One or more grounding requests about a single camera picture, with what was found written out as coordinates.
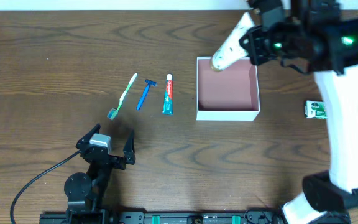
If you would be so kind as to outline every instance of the wood grain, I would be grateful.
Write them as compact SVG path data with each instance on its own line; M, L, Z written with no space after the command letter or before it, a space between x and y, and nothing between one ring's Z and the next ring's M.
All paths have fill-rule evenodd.
M114 171L104 200L112 206L274 207L300 192L304 175L328 169L326 123L303 117L304 101L320 100L313 77L277 62L258 68L261 112L254 122L195 121L196 57L212 55L242 13L0 12L0 223L9 223L23 185L74 153L96 123L118 155L135 129L136 165ZM106 115L135 72L111 122ZM161 115L167 73L175 80L174 116ZM136 111L146 78L159 85ZM34 183L16 205L17 222L65 210L66 178L87 168L76 157ZM358 209L351 215L358 223Z

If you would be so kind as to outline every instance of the white wall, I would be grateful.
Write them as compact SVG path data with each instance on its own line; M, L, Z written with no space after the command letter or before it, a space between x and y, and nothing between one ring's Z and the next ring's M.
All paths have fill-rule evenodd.
M286 8L290 0L283 0ZM358 0L341 0L358 9ZM248 9L245 0L0 0L0 10L228 10Z

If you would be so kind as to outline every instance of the open box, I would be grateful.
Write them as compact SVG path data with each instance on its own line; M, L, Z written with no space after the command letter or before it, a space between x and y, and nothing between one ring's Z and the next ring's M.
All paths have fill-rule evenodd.
M211 57L197 57L197 120L253 121L260 111L255 65L244 57L215 72Z

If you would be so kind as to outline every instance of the green and white toothbrush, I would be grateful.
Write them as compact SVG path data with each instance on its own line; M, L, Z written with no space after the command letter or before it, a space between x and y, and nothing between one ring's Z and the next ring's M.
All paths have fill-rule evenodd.
M118 111L119 111L119 109L121 108L122 102L124 101L124 97L125 97L125 95L127 94L127 92L128 92L128 90L129 90L129 88L131 87L132 83L135 81L136 77L137 77L137 73L135 73L135 74L132 76L131 80L129 80L129 83L128 83L127 88L126 88L125 91L122 93L121 97L119 98L118 108L111 108L109 114L107 115L107 117L108 117L110 120L113 120L113 119L117 116Z

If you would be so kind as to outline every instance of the green clip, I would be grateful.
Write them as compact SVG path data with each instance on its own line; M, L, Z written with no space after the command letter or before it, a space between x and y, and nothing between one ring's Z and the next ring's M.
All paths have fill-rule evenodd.
M241 217L239 215L233 215L232 224L241 224Z
M160 224L160 216L159 215L152 216L152 224Z

